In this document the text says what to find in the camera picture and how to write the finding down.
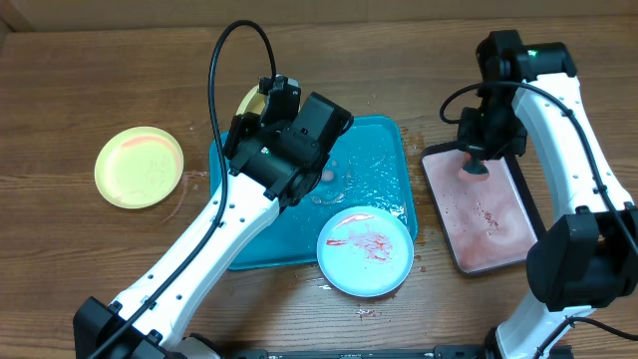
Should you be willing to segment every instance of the blue plastic tray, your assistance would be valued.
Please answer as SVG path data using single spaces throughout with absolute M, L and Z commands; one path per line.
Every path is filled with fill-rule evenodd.
M 227 133 L 221 134 L 226 140 Z M 210 190 L 220 183 L 217 149 L 209 152 Z M 384 116 L 355 118 L 352 128 L 335 144 L 326 170 L 335 178 L 321 181 L 301 202 L 288 207 L 246 245 L 231 270 L 317 261 L 317 238 L 334 214 L 355 205 L 372 205 L 396 216 L 412 241 L 419 224 L 410 187 L 401 132 Z

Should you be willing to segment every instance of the wood grain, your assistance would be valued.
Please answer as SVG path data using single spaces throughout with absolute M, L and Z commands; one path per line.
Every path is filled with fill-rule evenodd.
M 441 102 L 479 80 L 474 49 L 491 30 L 563 41 L 579 68 L 589 119 L 615 173 L 638 195 L 638 19 L 593 17 L 269 27 L 280 73 L 355 115 L 393 118 L 403 140 L 419 217 L 408 280 L 395 298 L 356 299 L 327 284 L 316 265 L 229 272 L 188 331 L 222 345 L 273 351 L 429 348 L 480 343 L 522 298 L 522 267 L 479 278 L 454 268 L 419 165 L 425 146 L 449 141 Z M 0 57 L 0 357 L 73 357 L 72 318 L 90 295 L 109 302 L 153 265 L 207 202 L 209 56 L 219 28 L 13 33 Z M 253 33 L 230 37 L 219 63 L 221 127 L 257 77 L 268 73 Z M 467 96 L 450 108 L 475 104 Z M 102 145 L 132 126 L 166 129 L 185 169 L 199 174 L 177 214 L 162 223 L 179 187 L 152 208 L 115 208 L 99 195 L 93 166 Z M 533 149 L 521 166 L 537 206 L 550 198 Z M 419 268 L 426 267 L 426 272 Z M 638 332 L 638 299 L 594 318 Z M 360 308 L 377 317 L 360 318 Z M 633 358 L 636 344 L 579 325 L 565 339 L 579 358 Z

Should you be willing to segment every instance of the yellow plate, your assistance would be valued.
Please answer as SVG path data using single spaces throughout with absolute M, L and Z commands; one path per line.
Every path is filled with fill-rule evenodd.
M 183 152 L 175 138 L 152 127 L 136 127 L 113 137 L 96 161 L 100 194 L 122 208 L 159 202 L 179 183 Z

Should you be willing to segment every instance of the black cable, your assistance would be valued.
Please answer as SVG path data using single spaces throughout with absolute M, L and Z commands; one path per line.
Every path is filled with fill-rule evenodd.
M 208 111 L 210 112 L 210 124 L 212 125 L 212 131 L 215 136 L 215 145 L 217 147 L 217 156 L 219 159 L 219 168 L 221 171 L 221 197 L 219 199 L 219 210 L 215 215 L 212 224 L 204 237 L 201 239 L 199 244 L 192 250 L 192 252 L 188 255 L 188 257 L 177 267 L 177 269 L 158 287 L 158 289 L 147 299 L 144 304 L 138 308 L 138 310 L 129 318 L 127 321 L 115 332 L 111 335 L 107 340 L 96 349 L 89 359 L 97 359 L 102 355 L 105 350 L 111 347 L 116 340 L 122 334 L 124 334 L 133 323 L 138 320 L 142 314 L 144 314 L 147 309 L 153 305 L 153 303 L 158 300 L 161 294 L 179 277 L 179 275 L 188 267 L 188 265 L 197 257 L 197 255 L 201 252 L 204 246 L 208 243 L 208 240 L 212 237 L 212 234 L 215 232 L 219 224 L 221 223 L 221 218 L 223 217 L 224 210 L 226 208 L 226 201 L 228 198 L 228 177 L 226 168 L 226 160 L 223 155 L 223 148 L 221 146 L 221 135 L 219 134 L 219 124 L 217 123 L 217 113 L 215 111 L 215 100 L 214 100 L 214 90 L 215 90 L 215 73 L 217 69 L 217 61 L 219 59 L 219 52 L 221 51 L 221 47 L 228 37 L 232 30 L 240 27 L 240 26 L 249 26 L 255 29 L 261 39 L 263 39 L 264 44 L 266 45 L 266 50 L 268 51 L 268 59 L 270 60 L 270 70 L 272 72 L 272 76 L 270 78 L 271 84 L 275 81 L 275 76 L 277 74 L 277 70 L 275 67 L 275 59 L 272 54 L 272 48 L 270 47 L 270 42 L 268 41 L 268 37 L 263 32 L 263 30 L 259 27 L 259 25 L 253 23 L 248 20 L 238 20 L 228 25 L 228 27 L 221 33 L 219 36 L 219 40 L 217 40 L 217 44 L 215 45 L 215 49 L 212 52 L 212 57 L 210 59 L 210 67 L 208 70 Z
M 590 319 L 590 318 L 585 318 L 585 317 L 569 317 L 566 318 L 562 323 L 560 323 L 560 325 L 558 325 L 558 327 L 556 327 L 556 329 L 554 329 L 554 331 L 551 332 L 551 334 L 549 335 L 549 337 L 547 337 L 547 339 L 545 339 L 545 341 L 542 342 L 542 344 L 536 349 L 536 353 L 534 354 L 532 359 L 538 359 L 540 358 L 542 355 L 544 355 L 545 350 L 547 349 L 547 347 L 554 341 L 556 340 L 556 338 L 558 337 L 558 335 L 560 335 L 560 333 L 562 333 L 563 330 L 565 330 L 565 328 L 567 327 L 567 325 L 574 325 L 574 323 L 577 322 L 582 322 L 582 323 L 587 323 L 587 324 L 591 324 L 595 327 L 598 327 L 608 333 L 611 333 L 613 335 L 619 336 L 623 339 L 627 339 L 627 340 L 631 340 L 631 341 L 638 341 L 638 335 L 635 334 L 629 334 L 627 332 L 624 332 L 622 330 L 618 330 L 616 328 L 610 327 L 607 324 L 601 323 L 597 320 L 594 319 Z
M 591 147 L 589 146 L 589 142 L 587 141 L 587 136 L 585 135 L 585 132 L 582 130 L 580 123 L 578 123 L 578 121 L 576 120 L 576 117 L 574 116 L 573 111 L 567 108 L 560 100 L 556 99 L 553 95 L 535 86 L 532 86 L 526 83 L 518 83 L 514 81 L 494 81 L 494 82 L 473 84 L 454 92 L 451 96 L 449 96 L 443 102 L 443 104 L 441 105 L 441 110 L 439 111 L 439 116 L 441 117 L 441 120 L 445 122 L 446 124 L 459 123 L 460 120 L 449 120 L 445 116 L 446 107 L 458 96 L 472 90 L 484 89 L 484 88 L 501 88 L 501 87 L 520 88 L 520 89 L 530 90 L 544 97 L 546 100 L 553 103 L 554 105 L 556 105 L 556 107 L 560 109 L 560 111 L 562 112 L 563 116 L 566 116 L 569 119 L 569 121 L 571 122 L 571 125 L 576 130 L 576 134 L 578 134 L 578 138 L 580 139 L 582 147 L 585 151 L 585 155 L 587 156 L 587 161 L 589 162 L 589 167 L 591 168 L 594 182 L 596 182 L 596 188 L 598 189 L 598 193 L 602 197 L 602 200 L 605 203 L 605 206 L 607 207 L 607 209 L 609 209 L 609 211 L 611 212 L 611 215 L 614 218 L 614 222 L 616 223 L 616 226 L 620 229 L 623 236 L 627 240 L 627 244 L 629 244 L 634 254 L 638 256 L 638 246 L 636 246 L 636 242 L 634 241 L 634 238 L 631 235 L 631 232 L 629 231 L 625 223 L 622 221 L 622 218 L 620 218 L 620 215 L 618 214 L 618 211 L 614 207 L 614 204 L 611 201 L 611 198 L 609 198 L 609 194 L 607 193 L 607 187 L 602 182 L 602 178 L 600 176 L 600 172 L 598 171 L 598 166 L 596 165 L 596 160 L 594 158 L 593 151 L 591 150 Z

